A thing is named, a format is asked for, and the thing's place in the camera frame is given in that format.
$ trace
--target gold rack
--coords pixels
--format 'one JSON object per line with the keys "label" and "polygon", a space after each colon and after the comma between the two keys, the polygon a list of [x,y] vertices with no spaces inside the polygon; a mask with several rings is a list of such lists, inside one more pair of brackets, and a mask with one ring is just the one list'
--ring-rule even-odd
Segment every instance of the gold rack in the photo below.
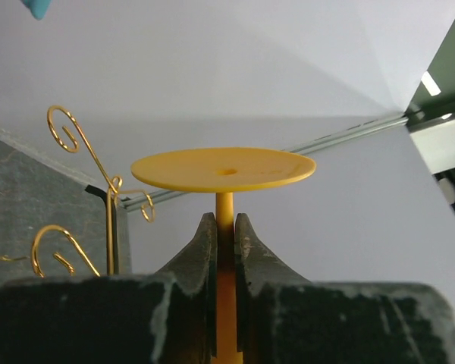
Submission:
{"label": "gold rack", "polygon": [[[148,222],[154,222],[155,220],[155,207],[153,205],[152,199],[150,195],[145,190],[121,190],[121,186],[123,185],[123,178],[116,174],[113,178],[110,178],[106,173],[105,168],[103,167],[102,163],[99,161],[98,156],[94,152],[93,148],[89,144],[86,135],[84,134],[83,130],[81,129],[80,125],[77,123],[76,118],[65,108],[60,105],[53,105],[47,111],[47,124],[49,126],[49,130],[51,131],[54,140],[64,149],[66,152],[69,153],[77,153],[79,152],[79,143],[77,142],[74,135],[71,133],[68,127],[65,125],[62,127],[62,130],[66,133],[69,137],[69,140],[73,143],[73,146],[68,146],[58,135],[58,132],[55,129],[54,122],[52,119],[52,114],[54,111],[59,110],[63,114],[65,114],[69,120],[73,123],[74,127],[76,128],[77,132],[79,133],[81,139],[84,142],[84,145],[88,149],[90,155],[93,157],[94,162],[98,166],[98,169],[101,171],[101,174],[106,180],[108,184],[108,190],[106,192],[106,230],[107,230],[107,251],[108,251],[108,261],[107,261],[107,274],[113,275],[115,273],[115,256],[114,256],[114,238],[113,238],[113,208],[118,207],[118,199],[120,195],[132,194],[132,193],[142,193],[146,198],[146,203],[144,203],[141,207],[141,212],[143,217]],[[55,224],[50,224],[44,226],[35,236],[32,246],[31,246],[31,254],[30,254],[30,261],[33,267],[33,271],[36,275],[40,277],[44,277],[44,273],[40,268],[39,264],[39,245],[43,235],[49,231],[58,231],[66,236],[71,244],[73,244],[75,250],[79,253],[83,261],[88,265],[88,267],[93,271],[93,273],[99,276],[98,270],[95,266],[91,263],[89,258],[87,257],[84,250],[81,248],[80,244],[73,238],[71,233],[64,229],[63,227]],[[60,253],[54,253],[54,258],[58,260],[66,269],[69,271],[70,275],[74,275],[74,268],[72,264],[70,264]]]}

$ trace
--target blue object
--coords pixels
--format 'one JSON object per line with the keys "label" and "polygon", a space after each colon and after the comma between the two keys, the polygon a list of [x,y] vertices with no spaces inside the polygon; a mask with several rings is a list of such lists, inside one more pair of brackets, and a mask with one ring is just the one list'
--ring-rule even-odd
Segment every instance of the blue object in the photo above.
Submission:
{"label": "blue object", "polygon": [[47,12],[51,0],[21,0],[22,3],[30,10],[32,16],[41,20]]}

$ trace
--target white panel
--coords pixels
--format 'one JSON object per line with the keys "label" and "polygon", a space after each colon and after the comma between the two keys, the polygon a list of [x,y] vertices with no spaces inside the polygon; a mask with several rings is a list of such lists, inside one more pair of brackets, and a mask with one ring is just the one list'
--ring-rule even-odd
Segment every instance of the white panel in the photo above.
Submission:
{"label": "white panel", "polygon": [[431,173],[455,168],[455,120],[411,133]]}
{"label": "white panel", "polygon": [[283,121],[286,147],[403,111],[454,17],[455,0],[68,0],[36,21],[0,1],[0,128],[86,173],[44,141],[49,105],[92,130],[113,171],[124,158],[109,143],[127,144],[129,165],[147,143],[177,149],[178,124],[192,121]]}
{"label": "white panel", "polygon": [[[313,281],[405,281],[436,287],[455,308],[455,216],[405,127],[311,155],[309,179],[235,195],[259,237]],[[214,196],[129,215],[133,270],[155,271],[193,236]]]}

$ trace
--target yellow disc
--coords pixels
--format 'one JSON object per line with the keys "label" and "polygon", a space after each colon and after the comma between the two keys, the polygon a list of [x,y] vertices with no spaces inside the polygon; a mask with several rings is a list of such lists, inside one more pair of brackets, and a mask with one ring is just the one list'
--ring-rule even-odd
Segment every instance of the yellow disc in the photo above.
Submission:
{"label": "yellow disc", "polygon": [[211,148],[167,152],[131,165],[145,184],[184,192],[225,193],[291,184],[310,176],[315,162],[272,149]]}

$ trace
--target wall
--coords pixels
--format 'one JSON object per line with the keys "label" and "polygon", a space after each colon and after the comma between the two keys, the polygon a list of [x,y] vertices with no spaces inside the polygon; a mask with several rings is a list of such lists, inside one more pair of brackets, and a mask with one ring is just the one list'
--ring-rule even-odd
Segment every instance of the wall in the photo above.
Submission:
{"label": "wall", "polygon": [[[311,156],[318,169],[309,179],[235,195],[262,241],[310,280],[423,282],[455,308],[455,216],[406,128]],[[148,226],[130,214],[133,271],[165,264],[214,201],[189,194],[164,202]]]}
{"label": "wall", "polygon": [[[85,186],[40,164],[0,141],[0,256],[29,256],[30,244],[46,224],[68,229],[101,273],[106,267],[105,205]],[[59,251],[78,275],[90,270],[59,233],[47,233],[39,257],[46,275],[66,275],[52,254]],[[123,247],[129,262],[129,249]],[[0,284],[33,276],[30,260],[0,262]]]}

